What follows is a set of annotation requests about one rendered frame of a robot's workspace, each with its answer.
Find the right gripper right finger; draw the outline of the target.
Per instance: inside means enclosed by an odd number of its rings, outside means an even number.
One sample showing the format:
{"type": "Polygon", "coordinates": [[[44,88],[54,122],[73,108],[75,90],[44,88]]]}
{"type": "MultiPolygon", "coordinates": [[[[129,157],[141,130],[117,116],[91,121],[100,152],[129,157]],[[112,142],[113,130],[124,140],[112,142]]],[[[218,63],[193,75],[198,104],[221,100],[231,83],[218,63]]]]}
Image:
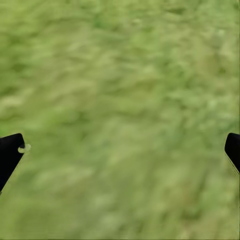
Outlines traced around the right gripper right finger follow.
{"type": "Polygon", "coordinates": [[[229,133],[224,150],[240,172],[240,134],[229,133]]]}

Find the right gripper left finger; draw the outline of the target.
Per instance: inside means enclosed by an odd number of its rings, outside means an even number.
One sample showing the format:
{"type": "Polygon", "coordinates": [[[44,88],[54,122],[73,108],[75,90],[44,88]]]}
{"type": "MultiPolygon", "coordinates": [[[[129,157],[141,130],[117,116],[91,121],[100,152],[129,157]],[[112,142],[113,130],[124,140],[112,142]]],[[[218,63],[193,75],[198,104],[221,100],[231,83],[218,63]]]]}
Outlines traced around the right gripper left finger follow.
{"type": "Polygon", "coordinates": [[[25,152],[31,149],[19,132],[0,138],[0,192],[6,185],[25,152]]]}

